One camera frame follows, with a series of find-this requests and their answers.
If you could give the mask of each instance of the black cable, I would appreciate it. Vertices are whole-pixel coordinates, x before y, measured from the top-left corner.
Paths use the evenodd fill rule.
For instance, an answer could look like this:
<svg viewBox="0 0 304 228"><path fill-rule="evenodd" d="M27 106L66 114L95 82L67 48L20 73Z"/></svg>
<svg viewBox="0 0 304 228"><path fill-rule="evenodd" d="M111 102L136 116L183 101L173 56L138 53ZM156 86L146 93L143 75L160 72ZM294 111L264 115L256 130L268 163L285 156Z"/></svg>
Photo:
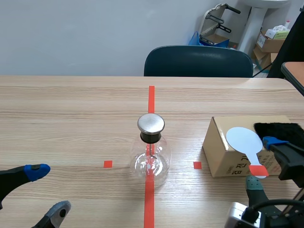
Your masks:
<svg viewBox="0 0 304 228"><path fill-rule="evenodd" d="M257 76L259 73L263 72L264 70L266 70L268 67L270 67L273 63L269 64L268 66L264 67L263 69L261 69L259 72L257 72L255 75L253 75L252 77Z"/></svg>
<svg viewBox="0 0 304 228"><path fill-rule="evenodd" d="M275 206L275 205L288 205L288 206L302 206L304 207L303 201L298 201L294 199L273 199L268 200L265 202L257 203L256 205L251 206L250 210L259 210L261 208L267 207L267 206Z"/></svg>

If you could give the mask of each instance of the white pedestal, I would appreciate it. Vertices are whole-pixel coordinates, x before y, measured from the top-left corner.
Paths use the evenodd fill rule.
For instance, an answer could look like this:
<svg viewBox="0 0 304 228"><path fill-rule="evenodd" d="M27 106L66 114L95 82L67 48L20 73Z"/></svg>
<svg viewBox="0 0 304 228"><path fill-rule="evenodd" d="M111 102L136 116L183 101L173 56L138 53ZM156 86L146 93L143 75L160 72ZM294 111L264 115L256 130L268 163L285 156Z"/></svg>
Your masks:
<svg viewBox="0 0 304 228"><path fill-rule="evenodd" d="M263 24L264 16L267 8L251 8L251 14L247 21L244 33L238 46L238 50L245 52L247 55L251 55L257 36Z"/></svg>

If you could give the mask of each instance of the black brush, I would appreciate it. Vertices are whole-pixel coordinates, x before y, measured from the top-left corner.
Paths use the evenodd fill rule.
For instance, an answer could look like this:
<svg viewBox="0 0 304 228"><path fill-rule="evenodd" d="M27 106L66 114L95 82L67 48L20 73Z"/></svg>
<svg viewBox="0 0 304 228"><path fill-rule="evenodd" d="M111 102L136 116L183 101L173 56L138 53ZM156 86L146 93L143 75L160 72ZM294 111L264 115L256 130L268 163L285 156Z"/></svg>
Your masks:
<svg viewBox="0 0 304 228"><path fill-rule="evenodd" d="M255 123L254 129L261 140L271 136L304 148L304 130L297 123Z"/></svg>

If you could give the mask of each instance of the glass carafe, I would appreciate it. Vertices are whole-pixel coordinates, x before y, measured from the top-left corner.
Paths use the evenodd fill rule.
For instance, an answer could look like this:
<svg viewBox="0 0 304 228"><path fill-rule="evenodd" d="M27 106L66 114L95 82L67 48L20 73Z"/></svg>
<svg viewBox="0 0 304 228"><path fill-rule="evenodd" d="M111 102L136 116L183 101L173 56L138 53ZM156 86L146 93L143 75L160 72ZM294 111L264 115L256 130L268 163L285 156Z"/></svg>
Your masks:
<svg viewBox="0 0 304 228"><path fill-rule="evenodd" d="M138 119L141 133L131 148L131 172L147 180L162 181L170 167L171 150L161 132L165 127L164 119L157 114L145 114Z"/></svg>

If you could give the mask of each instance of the dark blue chair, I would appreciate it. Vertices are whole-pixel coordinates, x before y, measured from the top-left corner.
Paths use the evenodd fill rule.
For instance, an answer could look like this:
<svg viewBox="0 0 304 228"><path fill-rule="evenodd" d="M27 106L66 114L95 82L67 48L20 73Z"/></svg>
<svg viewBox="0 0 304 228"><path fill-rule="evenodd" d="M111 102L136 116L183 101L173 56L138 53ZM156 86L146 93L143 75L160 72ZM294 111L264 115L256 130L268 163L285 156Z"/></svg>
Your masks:
<svg viewBox="0 0 304 228"><path fill-rule="evenodd" d="M166 46L147 57L144 76L252 77L253 66L241 51L207 46Z"/></svg>

